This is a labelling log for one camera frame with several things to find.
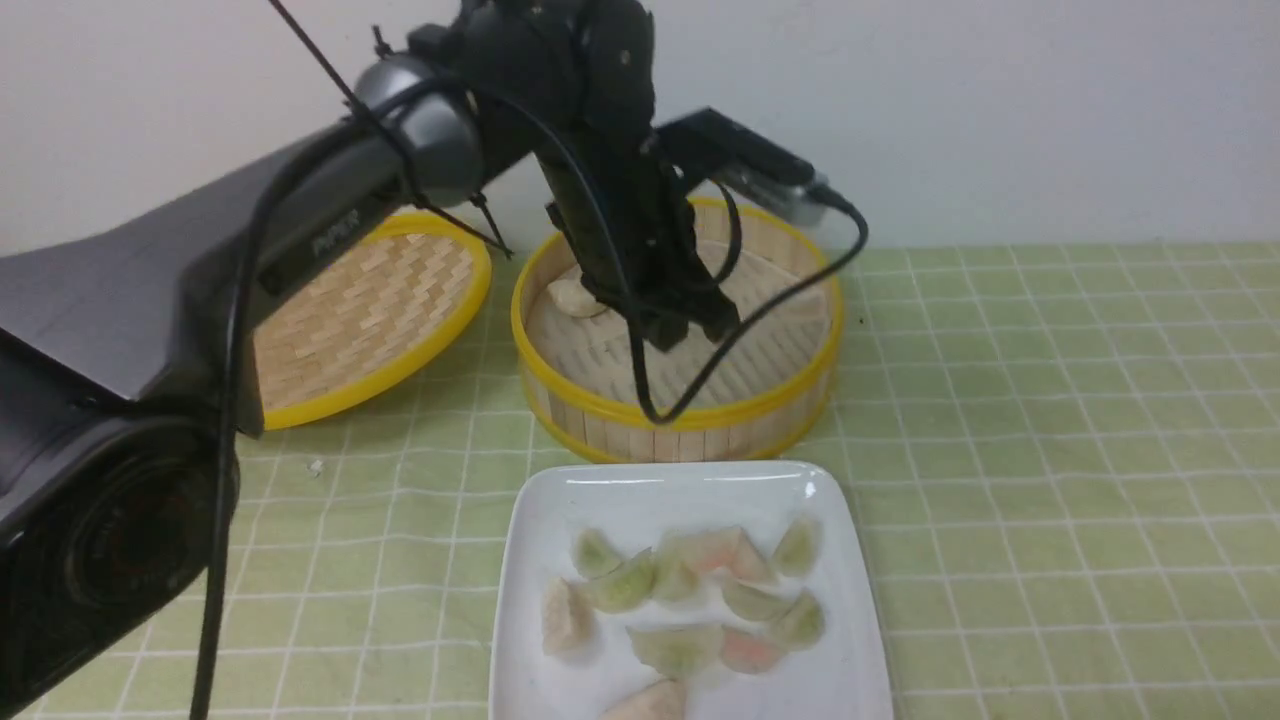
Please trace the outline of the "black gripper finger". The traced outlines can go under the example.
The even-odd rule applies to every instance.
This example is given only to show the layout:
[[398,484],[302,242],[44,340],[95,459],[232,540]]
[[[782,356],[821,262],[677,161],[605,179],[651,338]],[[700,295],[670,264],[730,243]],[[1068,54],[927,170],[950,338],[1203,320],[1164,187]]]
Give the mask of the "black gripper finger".
[[675,301],[709,341],[724,341],[740,325],[736,304],[721,288],[699,256],[675,261]]

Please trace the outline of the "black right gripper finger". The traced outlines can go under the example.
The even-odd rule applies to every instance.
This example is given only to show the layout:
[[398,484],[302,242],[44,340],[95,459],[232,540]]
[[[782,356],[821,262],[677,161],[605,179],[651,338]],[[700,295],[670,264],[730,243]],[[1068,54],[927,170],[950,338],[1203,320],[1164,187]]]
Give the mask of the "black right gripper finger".
[[644,341],[667,354],[689,337],[690,305],[681,293],[632,293],[632,319]]

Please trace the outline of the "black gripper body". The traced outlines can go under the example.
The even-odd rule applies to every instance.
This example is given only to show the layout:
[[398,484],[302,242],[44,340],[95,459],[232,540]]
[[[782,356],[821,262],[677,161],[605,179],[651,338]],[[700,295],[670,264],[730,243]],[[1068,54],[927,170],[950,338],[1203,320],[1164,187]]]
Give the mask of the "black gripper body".
[[622,284],[612,261],[622,261],[628,287],[657,300],[667,290],[698,290],[701,264],[692,251],[692,209],[675,195],[675,177],[657,152],[643,152],[652,132],[598,129],[584,123],[561,136],[586,168],[590,186],[553,143],[536,152],[586,288],[618,301]]

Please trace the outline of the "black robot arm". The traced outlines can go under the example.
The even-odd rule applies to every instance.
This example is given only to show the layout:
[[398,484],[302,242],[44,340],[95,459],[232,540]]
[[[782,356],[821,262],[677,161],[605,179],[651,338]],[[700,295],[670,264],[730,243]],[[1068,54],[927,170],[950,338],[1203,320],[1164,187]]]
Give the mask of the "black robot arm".
[[207,583],[209,712],[239,493],[264,429],[253,333],[408,205],[535,156],[588,288],[634,347],[739,311],[692,249],[653,126],[640,1],[466,1],[381,50],[337,123],[113,231],[3,259],[3,716]]

